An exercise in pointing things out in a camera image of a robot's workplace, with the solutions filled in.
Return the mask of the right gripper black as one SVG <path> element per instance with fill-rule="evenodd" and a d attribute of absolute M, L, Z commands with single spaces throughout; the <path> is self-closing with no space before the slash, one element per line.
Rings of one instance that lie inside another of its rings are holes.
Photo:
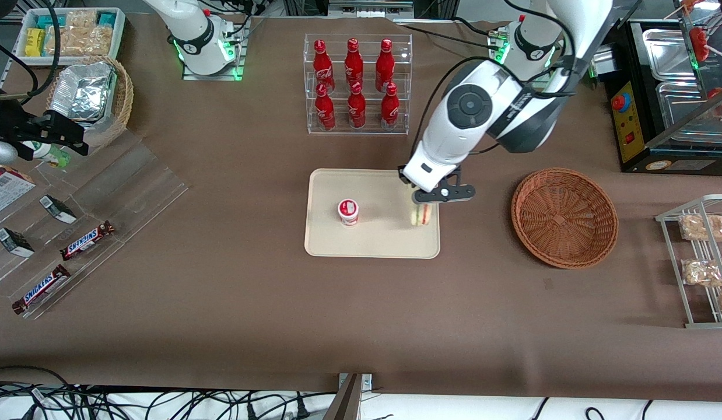
<path fill-rule="evenodd" d="M 41 116 L 26 113 L 15 99 L 0 100 L 0 141 L 16 141 L 15 127 L 23 123 L 23 141 L 62 144 L 79 155 L 89 154 L 84 142 L 84 128 L 59 112 L 44 112 Z"/>

